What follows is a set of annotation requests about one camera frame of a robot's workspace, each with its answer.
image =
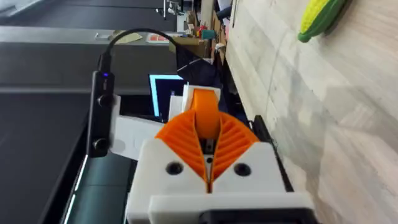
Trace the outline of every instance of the dark tabletop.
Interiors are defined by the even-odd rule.
[[[0,94],[0,223],[38,222],[85,126],[89,100]]]

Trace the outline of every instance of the cardboard box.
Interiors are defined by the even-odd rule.
[[[194,53],[196,56],[201,58],[206,58],[207,51],[207,40],[201,40],[197,38],[189,38],[189,37],[173,37],[173,39],[183,45],[186,49]],[[169,50],[175,53],[175,46],[169,43]]]
[[[185,34],[190,34],[192,36],[196,36],[197,33],[197,29],[195,28],[195,26],[193,24],[187,24],[188,25],[188,29],[185,31]]]
[[[221,21],[218,19],[215,11],[213,11],[213,17],[211,19],[211,22],[212,22],[211,26],[213,27],[214,31],[216,32],[216,38],[211,40],[211,58],[215,59],[214,49],[216,47],[216,44],[222,43],[222,44],[226,45],[225,28],[224,28],[224,26],[221,25]],[[224,64],[225,49],[220,51],[220,58],[221,58],[221,63]]]

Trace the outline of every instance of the black strip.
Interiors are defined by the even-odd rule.
[[[200,224],[317,224],[314,212],[308,208],[263,208],[210,210],[199,217]]]
[[[157,9],[156,7],[144,7],[144,6],[102,6],[102,5],[91,5],[91,4],[75,4],[75,3],[63,3],[63,6],[78,6],[78,7],[110,7],[118,9]]]
[[[257,136],[257,138],[259,138],[260,141],[262,141],[262,142],[268,142],[274,148],[274,153],[275,153],[276,160],[278,162],[280,174],[282,175],[282,180],[284,181],[284,184],[285,184],[285,190],[287,192],[294,192],[292,183],[289,180],[289,176],[286,173],[285,167],[282,163],[282,160],[279,157],[277,149],[276,149],[274,143],[272,142],[271,135],[268,132],[268,129],[267,129],[266,124],[264,123],[264,120],[262,119],[262,117],[260,115],[256,115],[254,117],[254,121],[251,121],[251,124],[252,124],[252,130],[253,130],[254,134]]]

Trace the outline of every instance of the wood panel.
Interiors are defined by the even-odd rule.
[[[322,223],[398,222],[398,1],[352,1],[297,40],[307,0],[234,0],[226,58]]]

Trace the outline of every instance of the desk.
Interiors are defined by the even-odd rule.
[[[247,116],[262,115],[322,223],[396,223],[398,2],[353,1],[303,44],[307,3],[234,0],[226,58]]]

